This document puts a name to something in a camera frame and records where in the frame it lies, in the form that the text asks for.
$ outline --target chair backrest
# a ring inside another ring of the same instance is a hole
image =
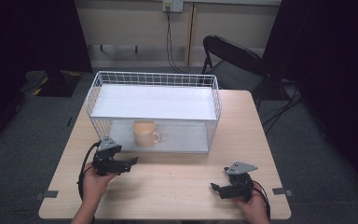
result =
[[[256,53],[223,37],[208,35],[203,39],[203,46],[210,66],[212,66],[210,53],[212,53],[220,59],[254,74],[262,77],[268,75],[261,58]]]

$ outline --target table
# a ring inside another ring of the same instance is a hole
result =
[[[130,173],[117,176],[110,182],[96,218],[244,219],[241,210],[231,200],[220,199],[210,186],[211,182],[220,186],[229,184],[223,168],[234,161],[258,166],[258,170],[250,172],[250,175],[265,188],[272,219],[291,216],[285,195],[272,192],[272,189],[281,188],[282,183],[250,92],[220,93],[222,115],[211,151],[208,154],[116,154],[117,160],[139,156],[138,164]],[[44,199],[39,216],[66,219],[75,215],[81,204],[76,184],[81,163],[89,147],[97,141],[97,134],[83,106],[48,188],[57,190],[58,195]]]

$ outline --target white wire basket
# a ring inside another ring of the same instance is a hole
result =
[[[123,151],[207,153],[221,114],[213,75],[100,71],[86,99],[100,139],[110,136]],[[161,141],[135,144],[132,124],[153,120]]]

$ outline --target hand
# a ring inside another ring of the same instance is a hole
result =
[[[255,188],[261,190],[261,187],[255,183]],[[246,219],[252,224],[268,224],[266,203],[259,192],[252,190],[252,198],[246,202],[243,198],[233,199],[238,207],[245,214]]]
[[[92,167],[91,162],[86,164],[84,170],[86,173],[83,179],[83,202],[95,200],[99,202],[106,192],[107,184],[117,174],[96,175],[95,168]]]
[[[83,202],[77,211],[73,224],[90,224],[97,211],[98,204],[101,201],[107,189],[107,184],[117,174],[109,174],[100,176],[95,174],[95,168],[92,167],[91,162],[87,163],[83,178]]]

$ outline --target electrical cable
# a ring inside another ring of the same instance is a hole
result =
[[[168,30],[167,30],[167,56],[168,56],[168,63],[170,64],[171,68],[176,72],[176,73],[181,73],[181,74],[187,74],[187,72],[181,70],[180,68],[178,68],[173,60],[173,56],[172,56],[172,36],[171,36],[171,15],[170,15],[170,7],[165,7],[166,9],[166,13],[167,13],[167,19],[168,19]]]
[[[101,144],[101,140],[92,144],[92,146],[89,148],[89,150],[87,151],[86,157],[83,160],[82,166],[81,166],[81,170],[80,170],[80,174],[79,174],[79,179],[78,179],[78,190],[79,190],[79,195],[80,198],[83,200],[83,179],[84,179],[84,174],[86,173],[86,171],[84,170],[84,168],[86,167],[86,162],[87,159],[89,158],[89,155],[92,151],[93,148],[98,147]]]
[[[263,186],[261,186],[260,183],[258,183],[255,180],[252,180],[252,181],[255,182],[258,186],[260,186],[260,188],[263,190],[263,192],[260,189],[255,188],[254,186],[250,186],[250,185],[243,184],[243,183],[238,183],[238,184],[245,186],[247,189],[252,189],[252,190],[256,191],[257,193],[259,193],[261,195],[261,197],[263,197],[264,203],[266,204],[266,212],[267,212],[268,220],[271,220],[271,206],[269,205],[269,197],[267,196],[266,191],[264,190]]]
[[[269,112],[267,112],[266,114],[260,116],[260,118],[263,118],[265,117],[267,114],[273,112],[273,111],[276,111],[276,113],[271,117],[269,118],[267,121],[263,122],[262,126],[264,127],[266,124],[270,123],[273,119],[275,119],[272,124],[269,126],[269,128],[265,131],[265,135],[267,135],[269,133],[269,131],[271,130],[271,128],[273,127],[273,125],[278,121],[278,119],[281,117],[281,115],[286,112],[287,110],[292,110],[294,113],[296,113],[298,116],[300,117],[304,117],[302,116],[300,113],[298,113],[297,111],[295,111],[293,109],[293,107],[295,105],[297,105],[298,103],[302,102],[303,101],[303,98],[300,97],[298,98],[296,101],[294,101],[294,99],[296,98],[296,93],[298,92],[299,90],[299,86],[297,85],[296,86],[296,90],[295,92],[293,93],[293,96],[290,98],[289,102],[286,103],[283,107],[281,108],[278,108],[278,109],[273,109],[273,110],[270,110]],[[319,119],[315,118],[315,117],[311,117],[312,119],[318,121],[318,122],[321,122]]]
[[[89,169],[91,169],[92,167],[94,167],[94,166],[91,165],[91,167],[87,168],[87,169],[83,172],[83,174],[85,174],[85,173],[86,173]]]
[[[285,60],[285,62],[284,62],[284,64],[283,64],[283,67],[282,67],[280,79],[283,78],[284,73],[286,72],[289,58],[291,58],[291,56],[292,56],[292,54],[293,54],[293,51],[294,51],[295,43],[296,43],[297,40],[299,39],[300,33],[301,33],[301,31],[303,30],[303,28],[304,28],[304,26],[305,26],[305,22],[306,22],[307,18],[309,17],[310,12],[312,11],[312,9],[313,9],[313,7],[314,7],[314,5],[315,5],[315,2],[316,2],[316,1],[314,0],[314,1],[311,3],[310,9],[308,10],[308,12],[307,12],[307,14],[306,14],[304,20],[301,22],[301,25],[300,25],[300,28],[299,28],[298,32],[296,33],[295,39],[294,39],[294,41],[293,41],[293,44],[290,46],[289,53],[288,53],[288,57],[287,57],[287,59]],[[298,91],[298,87],[299,87],[299,85],[297,85],[296,90],[295,90],[295,94],[293,94],[293,97],[289,100],[289,103],[287,103],[283,108],[280,109],[281,112],[280,112],[279,114],[275,114],[275,115],[273,116],[273,118],[276,118],[276,119],[273,121],[272,125],[271,125],[271,126],[268,128],[268,130],[265,132],[265,135],[267,135],[267,134],[269,133],[270,129],[271,129],[272,126],[276,123],[276,121],[281,117],[282,113],[284,113],[285,111],[287,111],[287,109],[292,108],[293,105],[296,105],[296,104],[299,103],[299,102],[296,102],[295,104],[291,105],[291,103],[293,102],[293,100],[294,100],[294,98],[295,98],[295,96],[296,96],[296,92]],[[272,119],[269,119],[267,122],[265,122],[265,123],[263,124],[263,126],[264,126],[265,124],[267,124],[268,122],[270,122],[271,120],[272,120]]]

